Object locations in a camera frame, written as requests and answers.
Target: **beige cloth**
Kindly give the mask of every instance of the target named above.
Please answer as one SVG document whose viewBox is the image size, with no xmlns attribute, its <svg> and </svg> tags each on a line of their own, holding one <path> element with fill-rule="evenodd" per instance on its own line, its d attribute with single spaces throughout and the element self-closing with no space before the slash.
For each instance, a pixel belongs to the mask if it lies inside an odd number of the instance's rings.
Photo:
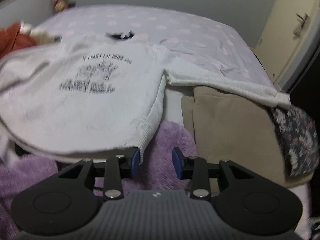
<svg viewBox="0 0 320 240">
<path fill-rule="evenodd" d="M 234 94 L 198 86 L 194 97 L 182 97 L 184 127 L 194 136 L 197 151 L 209 163 L 232 160 L 285 187 L 295 187 L 313 174 L 287 180 L 284 160 L 266 110 Z M 212 193 L 219 192 L 216 179 Z"/>
</svg>

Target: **bed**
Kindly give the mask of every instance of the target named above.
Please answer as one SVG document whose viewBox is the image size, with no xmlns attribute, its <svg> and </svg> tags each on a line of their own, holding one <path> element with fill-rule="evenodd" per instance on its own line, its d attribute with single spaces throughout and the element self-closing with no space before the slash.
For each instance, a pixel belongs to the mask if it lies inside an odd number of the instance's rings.
<svg viewBox="0 0 320 240">
<path fill-rule="evenodd" d="M 273 87 L 265 70 L 235 29 L 188 13 L 123 5 L 73 8 L 51 17 L 40 29 L 61 42 L 83 34 L 135 33 L 133 39 L 166 46 L 176 56 L 230 79 Z M 183 125 L 181 97 L 192 87 L 166 86 L 163 119 Z M 309 239 L 308 187 L 292 189 L 304 206 L 297 232 Z"/>
</svg>

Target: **orange fabric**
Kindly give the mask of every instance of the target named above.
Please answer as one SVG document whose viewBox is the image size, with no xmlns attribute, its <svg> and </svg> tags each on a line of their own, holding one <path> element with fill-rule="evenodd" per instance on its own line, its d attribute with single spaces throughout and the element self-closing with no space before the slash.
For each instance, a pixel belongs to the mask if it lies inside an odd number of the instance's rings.
<svg viewBox="0 0 320 240">
<path fill-rule="evenodd" d="M 19 31 L 20 23 L 14 23 L 9 28 L 0 30 L 0 58 L 11 51 L 37 45 L 33 38 Z"/>
</svg>

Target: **sweatshirt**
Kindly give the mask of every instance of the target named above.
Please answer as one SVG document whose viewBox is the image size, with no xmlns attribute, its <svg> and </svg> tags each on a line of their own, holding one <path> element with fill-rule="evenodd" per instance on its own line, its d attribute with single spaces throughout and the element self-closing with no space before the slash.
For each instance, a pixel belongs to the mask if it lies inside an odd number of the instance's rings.
<svg viewBox="0 0 320 240">
<path fill-rule="evenodd" d="M 230 80 L 164 46 L 102 36 L 13 52 L 0 61 L 1 128 L 49 155 L 137 147 L 140 160 L 161 121 L 165 84 L 207 85 L 269 107 L 289 96 Z"/>
</svg>

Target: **polka dot bed sheet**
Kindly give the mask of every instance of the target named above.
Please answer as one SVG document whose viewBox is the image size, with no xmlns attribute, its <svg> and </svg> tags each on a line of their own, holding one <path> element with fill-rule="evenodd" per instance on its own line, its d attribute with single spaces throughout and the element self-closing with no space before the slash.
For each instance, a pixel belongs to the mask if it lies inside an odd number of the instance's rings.
<svg viewBox="0 0 320 240">
<path fill-rule="evenodd" d="M 83 34 L 132 31 L 133 39 L 162 44 L 176 56 L 217 74 L 273 87 L 237 31 L 205 17 L 151 7 L 90 6 L 66 10 L 39 28 L 61 35 L 61 42 Z"/>
</svg>

